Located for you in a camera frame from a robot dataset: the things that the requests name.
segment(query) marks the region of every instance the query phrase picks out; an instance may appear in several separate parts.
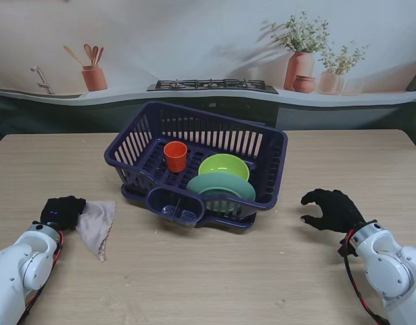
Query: cleaning cloth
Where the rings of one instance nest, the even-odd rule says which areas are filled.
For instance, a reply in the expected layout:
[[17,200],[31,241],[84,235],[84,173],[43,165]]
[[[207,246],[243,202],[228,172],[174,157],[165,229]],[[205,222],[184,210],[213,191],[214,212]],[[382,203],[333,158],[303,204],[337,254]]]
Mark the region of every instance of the cleaning cloth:
[[106,260],[106,242],[112,228],[115,209],[114,201],[86,201],[86,207],[78,217],[76,230],[87,248],[101,262]]

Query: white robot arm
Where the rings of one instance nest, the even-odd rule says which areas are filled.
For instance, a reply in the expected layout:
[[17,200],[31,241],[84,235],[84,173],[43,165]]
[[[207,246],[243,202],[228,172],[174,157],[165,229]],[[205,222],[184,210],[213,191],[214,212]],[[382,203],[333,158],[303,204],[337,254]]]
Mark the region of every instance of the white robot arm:
[[52,227],[36,224],[0,251],[0,325],[17,324],[29,293],[46,283],[60,239]]
[[381,295],[391,325],[416,325],[416,248],[401,247],[378,222],[354,233],[351,245],[365,275]]

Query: green plate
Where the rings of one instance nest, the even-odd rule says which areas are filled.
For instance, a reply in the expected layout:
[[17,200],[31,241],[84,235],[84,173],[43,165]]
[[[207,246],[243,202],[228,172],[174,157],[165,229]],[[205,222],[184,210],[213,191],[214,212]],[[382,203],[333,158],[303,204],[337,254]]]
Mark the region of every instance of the green plate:
[[214,154],[203,160],[199,167],[199,175],[207,173],[234,174],[244,181],[250,176],[247,164],[232,154]]
[[[250,183],[242,178],[228,173],[207,173],[194,177],[188,182],[187,190],[199,195],[217,195],[228,194],[254,201],[256,191]],[[234,204],[230,204],[230,211],[233,210]],[[214,211],[218,210],[218,203],[214,205]]]

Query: black glove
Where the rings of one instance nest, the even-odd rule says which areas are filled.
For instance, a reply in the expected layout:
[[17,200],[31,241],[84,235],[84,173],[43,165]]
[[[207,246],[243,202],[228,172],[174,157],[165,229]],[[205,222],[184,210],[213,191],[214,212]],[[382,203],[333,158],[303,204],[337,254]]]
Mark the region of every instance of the black glove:
[[339,190],[327,191],[317,189],[305,194],[301,204],[314,202],[322,209],[322,218],[303,215],[301,221],[318,230],[348,233],[360,223],[365,223],[355,204]]
[[55,223],[59,230],[74,229],[85,205],[84,198],[49,198],[41,213],[41,223]]

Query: pink vase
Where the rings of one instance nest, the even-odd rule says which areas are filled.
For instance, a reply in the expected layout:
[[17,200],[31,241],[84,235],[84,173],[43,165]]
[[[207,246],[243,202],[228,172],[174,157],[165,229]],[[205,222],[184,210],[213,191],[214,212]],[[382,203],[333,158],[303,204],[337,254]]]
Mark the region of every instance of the pink vase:
[[289,59],[289,64],[287,65],[284,89],[294,91],[296,76],[311,77],[314,66],[315,58],[313,57],[313,53],[295,52]]
[[342,92],[344,76],[325,71],[319,82],[319,93],[324,95],[339,95]]

